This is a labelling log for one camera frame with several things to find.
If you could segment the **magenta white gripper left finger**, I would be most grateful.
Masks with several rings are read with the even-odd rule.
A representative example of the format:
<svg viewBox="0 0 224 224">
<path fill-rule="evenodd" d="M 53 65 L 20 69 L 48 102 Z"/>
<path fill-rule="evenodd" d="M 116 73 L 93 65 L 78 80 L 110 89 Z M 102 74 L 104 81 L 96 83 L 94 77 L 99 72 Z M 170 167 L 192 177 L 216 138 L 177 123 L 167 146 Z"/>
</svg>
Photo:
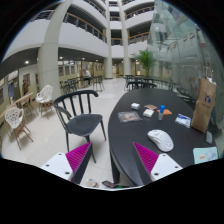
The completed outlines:
<svg viewBox="0 0 224 224">
<path fill-rule="evenodd" d="M 92 143 L 88 142 L 68 153 L 59 152 L 41 168 L 65 180 L 79 184 L 92 154 Z"/>
</svg>

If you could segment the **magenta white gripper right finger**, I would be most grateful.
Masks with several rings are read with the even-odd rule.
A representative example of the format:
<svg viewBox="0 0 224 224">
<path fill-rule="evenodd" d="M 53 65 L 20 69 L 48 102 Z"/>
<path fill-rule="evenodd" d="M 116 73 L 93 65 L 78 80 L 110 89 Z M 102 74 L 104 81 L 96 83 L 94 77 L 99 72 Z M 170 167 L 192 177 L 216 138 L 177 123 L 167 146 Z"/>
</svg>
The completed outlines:
<svg viewBox="0 0 224 224">
<path fill-rule="evenodd" d="M 157 154 L 136 142 L 133 155 L 143 182 L 154 182 L 182 169 L 168 154 Z"/>
</svg>

